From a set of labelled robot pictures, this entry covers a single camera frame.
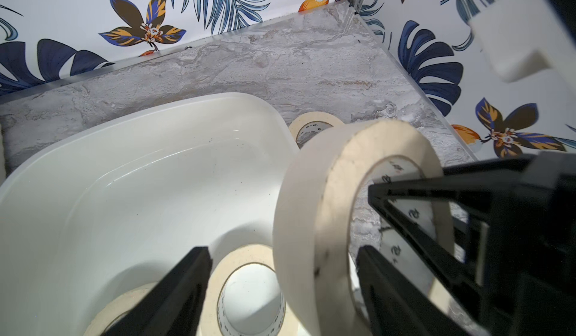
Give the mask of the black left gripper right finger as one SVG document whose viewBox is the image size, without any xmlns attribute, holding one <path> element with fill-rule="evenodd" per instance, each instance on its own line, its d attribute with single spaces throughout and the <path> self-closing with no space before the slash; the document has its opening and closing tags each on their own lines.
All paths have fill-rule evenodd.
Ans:
<svg viewBox="0 0 576 336">
<path fill-rule="evenodd" d="M 356 265 L 373 335 L 466 334 L 374 247 L 360 247 Z"/>
</svg>

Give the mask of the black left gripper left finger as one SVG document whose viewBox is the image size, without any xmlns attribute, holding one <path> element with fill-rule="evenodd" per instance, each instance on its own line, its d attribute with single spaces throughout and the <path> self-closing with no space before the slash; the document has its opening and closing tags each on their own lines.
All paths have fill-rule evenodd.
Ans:
<svg viewBox="0 0 576 336">
<path fill-rule="evenodd" d="M 195 335 L 206 297 L 212 258 L 193 248 L 105 335 Z"/>
</svg>

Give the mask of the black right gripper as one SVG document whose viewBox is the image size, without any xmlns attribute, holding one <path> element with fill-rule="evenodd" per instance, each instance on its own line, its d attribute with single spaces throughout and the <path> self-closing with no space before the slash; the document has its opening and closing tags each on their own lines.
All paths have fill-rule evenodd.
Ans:
<svg viewBox="0 0 576 336">
<path fill-rule="evenodd" d="M 392 200 L 453 202 L 488 221 L 482 288 Z M 492 335 L 575 334 L 574 154 L 449 166 L 443 176 L 372 185 L 368 201 Z"/>
</svg>

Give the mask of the white plastic storage tray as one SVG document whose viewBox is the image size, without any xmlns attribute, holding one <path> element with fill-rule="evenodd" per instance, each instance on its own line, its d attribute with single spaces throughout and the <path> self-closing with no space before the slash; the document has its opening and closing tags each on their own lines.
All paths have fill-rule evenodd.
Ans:
<svg viewBox="0 0 576 336">
<path fill-rule="evenodd" d="M 1 333 L 82 335 L 192 248 L 270 245 L 298 146 L 248 94 L 135 112 L 57 142 L 1 185 Z"/>
</svg>

